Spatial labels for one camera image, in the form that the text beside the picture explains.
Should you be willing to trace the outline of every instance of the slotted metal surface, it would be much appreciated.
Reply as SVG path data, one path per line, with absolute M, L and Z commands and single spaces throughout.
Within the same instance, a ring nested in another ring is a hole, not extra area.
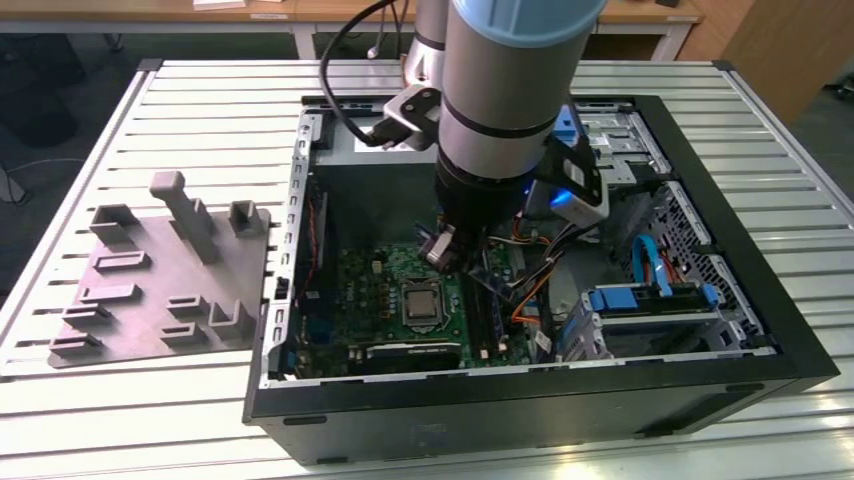
M 390 62 L 338 62 L 340 94 L 400 87 Z M 588 62 L 576 94 L 659 95 L 842 370 L 687 438 L 460 455 L 307 471 L 240 423 L 249 352 L 47 366 L 103 203 L 161 215 L 151 175 L 181 169 L 211 210 L 251 198 L 282 222 L 300 97 L 316 63 L 167 62 L 140 73 L 0 316 L 0 478 L 765 478 L 854 471 L 854 231 L 847 200 L 738 76 L 709 64 Z M 280 228 L 269 245 L 282 242 Z M 279 261 L 269 252 L 269 262 Z M 264 294 L 272 293 L 267 283 Z

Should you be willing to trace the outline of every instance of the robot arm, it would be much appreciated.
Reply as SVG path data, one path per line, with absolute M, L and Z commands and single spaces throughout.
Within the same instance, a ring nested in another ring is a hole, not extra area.
M 387 119 L 371 136 L 380 145 L 439 146 L 443 225 L 438 234 L 422 232 L 422 254 L 443 273 L 467 265 L 487 229 L 522 209 L 535 177 L 551 179 L 584 203 L 603 201 L 591 155 L 578 155 L 552 130 L 604 3 L 418 3 L 404 68 L 411 85 L 386 105 Z

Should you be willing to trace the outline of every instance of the motherboard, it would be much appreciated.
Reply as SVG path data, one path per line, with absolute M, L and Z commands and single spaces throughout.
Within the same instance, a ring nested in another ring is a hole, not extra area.
M 530 362 L 527 333 L 506 321 L 508 306 L 478 298 L 483 291 L 472 295 L 482 287 L 464 276 L 439 275 L 418 252 L 414 244 L 338 252 L 334 311 L 304 318 L 300 363 L 312 377 L 376 373 L 368 356 L 374 365 L 388 358 L 383 373 L 406 371 L 406 359 L 419 356 L 430 358 L 431 370 Z M 504 245 L 486 256 L 492 275 L 510 279 Z

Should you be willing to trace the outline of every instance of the green circuit board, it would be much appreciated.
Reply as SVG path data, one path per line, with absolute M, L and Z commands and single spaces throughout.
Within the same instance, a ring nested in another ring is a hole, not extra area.
M 306 353 L 312 376 L 347 376 L 347 356 L 354 346 L 383 343 L 459 343 L 459 368 L 528 363 L 523 328 L 506 332 L 507 350 L 488 359 L 472 354 L 466 298 L 460 278 L 439 275 L 418 257 L 414 244 L 384 245 L 375 249 L 343 249 L 338 256 L 335 309 L 328 342 L 310 345 Z M 514 269 L 503 245 L 490 250 L 495 275 L 510 279 Z M 420 288 L 439 292 L 439 323 L 407 325 L 404 296 Z M 502 305 L 502 315 L 510 315 Z

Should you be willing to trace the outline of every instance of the blue light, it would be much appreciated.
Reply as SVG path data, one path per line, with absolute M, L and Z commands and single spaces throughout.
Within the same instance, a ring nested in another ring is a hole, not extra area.
M 571 199 L 572 199 L 572 193 L 568 190 L 560 190 L 560 192 L 558 193 L 558 196 L 551 199 L 551 206 L 556 207 L 559 205 L 563 205 L 568 203 Z

